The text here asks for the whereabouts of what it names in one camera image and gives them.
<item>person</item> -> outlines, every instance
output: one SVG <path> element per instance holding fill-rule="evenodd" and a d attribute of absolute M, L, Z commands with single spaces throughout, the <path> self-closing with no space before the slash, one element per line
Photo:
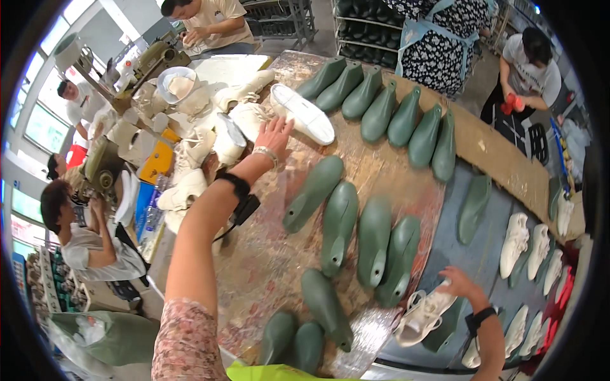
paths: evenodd
<path fill-rule="evenodd" d="M 104 97 L 89 83 L 81 82 L 79 84 L 74 84 L 68 79 L 64 79 L 59 83 L 57 94 L 68 101 L 66 105 L 68 120 L 72 123 L 74 128 L 76 128 L 78 135 L 85 142 L 99 136 L 103 126 L 97 126 L 90 134 L 83 126 L 82 121 L 84 120 L 88 123 L 93 123 L 95 113 L 104 107 L 109 106 L 109 103 Z"/>
<path fill-rule="evenodd" d="M 481 111 L 481 120 L 493 123 L 493 107 L 505 102 L 508 94 L 520 96 L 524 109 L 512 111 L 515 119 L 523 121 L 536 110 L 548 110 L 561 89 L 559 67 L 553 60 L 551 41 L 535 27 L 527 27 L 522 34 L 506 40 L 500 57 L 498 83 Z"/>
<path fill-rule="evenodd" d="M 254 54 L 254 37 L 238 0 L 165 0 L 161 14 L 183 20 L 182 42 L 192 59 Z"/>
<path fill-rule="evenodd" d="M 134 249 L 133 243 L 112 237 L 106 226 L 106 202 L 93 197 L 89 201 L 91 226 L 79 227 L 74 222 L 74 208 L 67 182 L 53 180 L 40 197 L 42 219 L 57 234 L 64 262 L 84 280 L 132 280 L 146 275 L 147 265 Z"/>
<path fill-rule="evenodd" d="M 489 35 L 489 1 L 384 1 L 405 15 L 396 75 L 455 98 L 470 67 L 474 42 L 479 33 Z"/>
<path fill-rule="evenodd" d="M 254 144 L 260 151 L 229 170 L 250 187 L 274 167 L 273 156 L 283 162 L 293 121 L 274 118 L 262 123 Z M 174 244 L 165 287 L 161 327 L 155 342 L 152 379 L 228 380 L 217 341 L 218 298 L 212 242 L 238 204 L 231 182 L 219 179 L 189 208 Z M 444 290 L 466 297 L 477 313 L 489 307 L 479 286 L 456 268 L 441 275 L 452 283 Z M 478 329 L 481 366 L 473 380 L 495 380 L 504 365 L 504 337 L 497 316 L 485 319 Z"/>

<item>factory floor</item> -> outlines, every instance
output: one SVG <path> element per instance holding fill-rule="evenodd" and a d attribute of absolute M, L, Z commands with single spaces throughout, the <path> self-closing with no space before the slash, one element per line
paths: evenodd
<path fill-rule="evenodd" d="M 304 52 L 331 57 L 337 54 L 334 41 L 334 30 L 332 21 L 332 9 L 328 0 L 312 0 L 314 11 L 314 23 L 318 32 L 313 41 L 303 49 Z M 294 40 L 268 40 L 263 43 L 257 54 L 277 57 L 283 50 L 290 49 Z M 498 57 L 487 49 L 483 49 L 483 58 L 476 64 L 473 75 L 468 79 L 463 94 L 457 99 L 457 103 L 468 111 L 478 116 L 483 104 L 494 88 L 498 78 Z M 532 123 L 543 122 L 548 124 L 546 113 L 536 112 L 531 117 Z M 163 242 L 159 250 L 170 251 L 173 246 L 173 238 Z M 159 320 L 163 309 L 163 300 L 152 289 L 140 291 L 143 299 L 145 315 L 151 319 Z M 231 364 L 232 359 L 223 356 L 225 366 Z M 116 368 L 115 380 L 141 381 L 150 379 L 150 364 L 131 364 Z"/>

